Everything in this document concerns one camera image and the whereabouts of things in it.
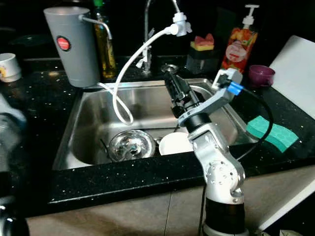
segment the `pump dispenser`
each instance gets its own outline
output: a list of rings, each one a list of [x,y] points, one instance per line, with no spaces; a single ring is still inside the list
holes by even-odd
[[[243,29],[249,29],[250,25],[254,23],[254,17],[252,16],[252,13],[254,12],[255,8],[259,8],[259,5],[247,4],[245,5],[245,7],[250,8],[250,13],[248,14],[248,16],[244,17],[243,19],[243,24],[244,24]]]
[[[250,12],[243,19],[243,28],[236,27],[233,29],[221,65],[224,69],[235,68],[241,73],[244,72],[258,36],[258,33],[251,29],[251,25],[254,23],[253,11],[259,5],[247,4],[245,7],[250,8]]]

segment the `olive oil bottle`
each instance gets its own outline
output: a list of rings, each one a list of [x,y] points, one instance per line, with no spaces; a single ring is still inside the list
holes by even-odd
[[[106,16],[106,2],[104,0],[94,0],[94,16],[98,21],[108,25]],[[112,40],[108,38],[106,29],[101,25],[94,25],[99,60],[104,82],[106,78],[113,78],[116,75],[116,63],[114,59]]]

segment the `white bowl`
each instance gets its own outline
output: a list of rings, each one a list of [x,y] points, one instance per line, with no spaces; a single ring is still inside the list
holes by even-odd
[[[175,132],[166,135],[162,138],[158,149],[161,155],[193,151],[188,140],[188,134],[183,132]]]

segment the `black countertop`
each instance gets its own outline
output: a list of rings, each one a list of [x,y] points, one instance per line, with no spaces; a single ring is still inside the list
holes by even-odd
[[[168,57],[162,62],[183,58]],[[140,196],[203,185],[203,173],[193,152],[152,157],[120,163],[52,171],[78,88],[72,87],[59,60],[26,62],[24,77],[1,83],[0,92],[28,119],[23,141],[12,153],[9,164],[12,194],[25,216],[41,215]],[[148,76],[130,70],[130,81]],[[159,73],[150,79],[162,79]],[[258,89],[273,111],[275,123],[298,137],[284,153],[264,142],[241,160],[247,177],[315,164],[315,120],[273,88]],[[263,108],[246,94],[231,102],[239,116],[248,122],[258,115],[267,118]],[[234,156],[249,145],[231,146]]]

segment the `gray water filter pitcher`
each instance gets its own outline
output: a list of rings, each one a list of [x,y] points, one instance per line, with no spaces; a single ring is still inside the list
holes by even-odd
[[[75,87],[99,82],[93,25],[80,20],[88,18],[90,10],[52,7],[45,9],[44,14],[69,82]]]

